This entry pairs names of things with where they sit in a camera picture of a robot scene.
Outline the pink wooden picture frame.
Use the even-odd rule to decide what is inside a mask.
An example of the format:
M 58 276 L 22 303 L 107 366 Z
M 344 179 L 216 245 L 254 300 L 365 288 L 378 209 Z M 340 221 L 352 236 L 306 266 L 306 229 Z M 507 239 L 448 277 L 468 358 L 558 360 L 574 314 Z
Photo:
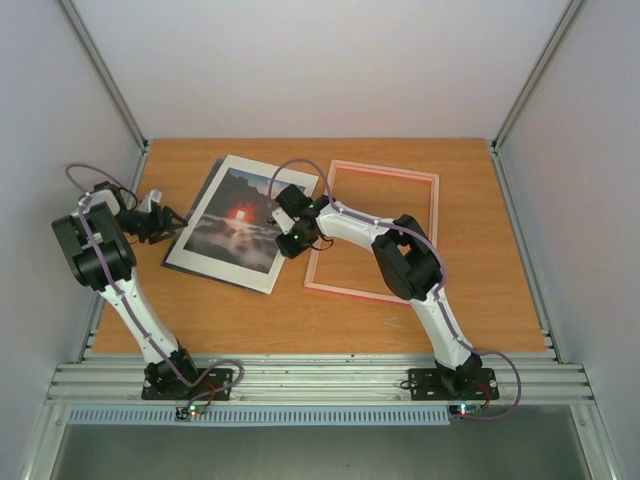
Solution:
M 333 160 L 328 180 L 334 197 L 370 215 L 396 219 L 414 217 L 433 243 L 437 242 L 439 176 L 396 167 Z M 384 284 L 374 255 L 337 239 L 321 241 L 310 253 L 304 287 L 321 293 L 400 304 Z

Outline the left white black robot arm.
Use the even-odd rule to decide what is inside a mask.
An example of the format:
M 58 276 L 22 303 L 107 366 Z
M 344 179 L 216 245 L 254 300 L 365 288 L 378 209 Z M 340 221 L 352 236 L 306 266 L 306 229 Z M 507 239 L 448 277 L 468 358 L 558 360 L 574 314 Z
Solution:
M 124 191 L 112 182 L 96 184 L 79 198 L 74 212 L 52 222 L 52 230 L 78 283 L 114 308 L 137 343 L 145 362 L 145 387 L 189 398 L 199 391 L 202 375 L 142 292 L 137 260 L 125 237 L 130 233 L 152 241 L 148 228 L 169 224 L 174 212 L 160 208 L 157 192 L 145 198 L 143 211 L 129 208 Z

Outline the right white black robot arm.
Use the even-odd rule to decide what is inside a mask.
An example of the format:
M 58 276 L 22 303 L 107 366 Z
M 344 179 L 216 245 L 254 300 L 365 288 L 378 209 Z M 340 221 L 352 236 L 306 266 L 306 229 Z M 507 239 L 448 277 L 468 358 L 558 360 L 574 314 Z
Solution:
M 386 287 L 408 302 L 426 331 L 440 383 L 450 398 L 473 389 L 482 360 L 459 327 L 446 298 L 447 271 L 417 221 L 403 215 L 380 218 L 322 195 L 317 199 L 290 185 L 275 198 L 276 244 L 294 259 L 322 240 L 344 240 L 372 253 Z

